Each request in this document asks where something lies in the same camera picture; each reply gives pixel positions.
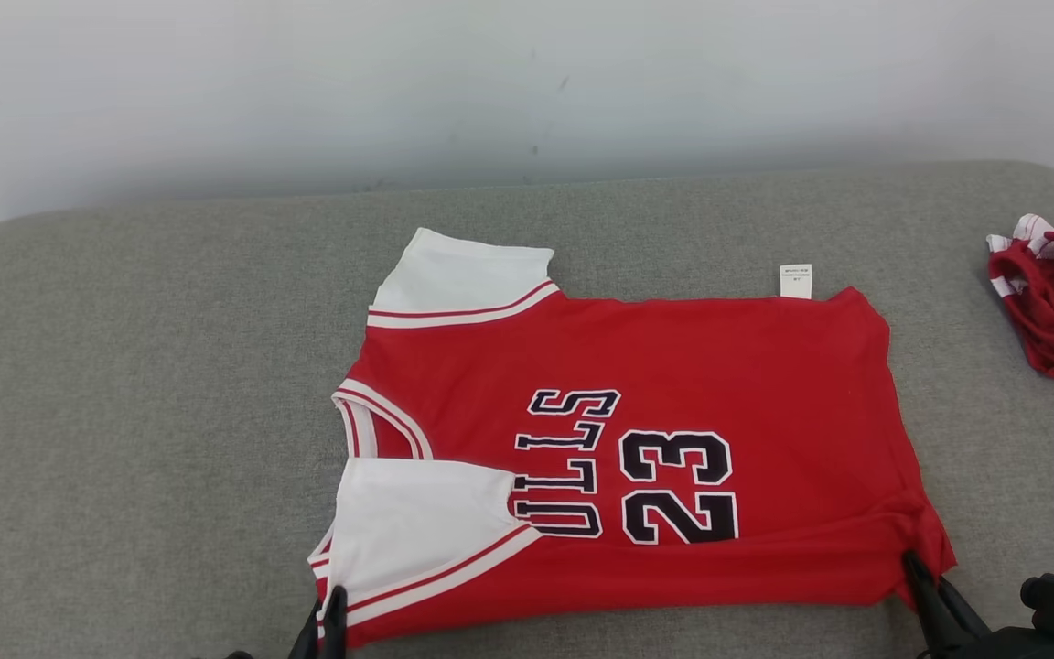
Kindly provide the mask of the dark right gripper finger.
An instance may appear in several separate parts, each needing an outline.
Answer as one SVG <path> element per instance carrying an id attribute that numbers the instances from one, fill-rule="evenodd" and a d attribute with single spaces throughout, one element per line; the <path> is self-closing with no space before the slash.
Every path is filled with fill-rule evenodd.
<path id="1" fill-rule="evenodd" d="M 990 634 L 990 626 L 985 624 L 983 618 L 946 578 L 940 583 L 940 604 L 942 605 L 940 658 L 950 658 L 967 645 L 978 642 L 984 635 Z"/>
<path id="2" fill-rule="evenodd" d="M 922 656 L 949 658 L 958 643 L 958 625 L 941 599 L 937 580 L 916 551 L 910 550 L 902 556 L 902 566 L 926 642 Z"/>

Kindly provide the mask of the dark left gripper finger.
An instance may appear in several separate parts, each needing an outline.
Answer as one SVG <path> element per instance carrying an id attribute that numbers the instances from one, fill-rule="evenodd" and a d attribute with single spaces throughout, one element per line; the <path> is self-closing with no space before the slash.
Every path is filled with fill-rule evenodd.
<path id="1" fill-rule="evenodd" d="M 319 629 L 321 629 L 319 627 L 319 608 L 321 608 L 319 603 L 315 603 L 313 608 L 311 608 L 304 626 L 296 637 L 296 641 L 287 655 L 288 659 L 321 658 L 321 652 L 319 651 L 319 644 L 321 643 L 321 635 L 319 635 Z"/>
<path id="2" fill-rule="evenodd" d="M 328 605 L 323 617 L 323 645 L 319 656 L 325 659 L 344 659 L 348 656 L 347 643 L 347 603 L 346 588 L 334 587 L 328 592 Z"/>

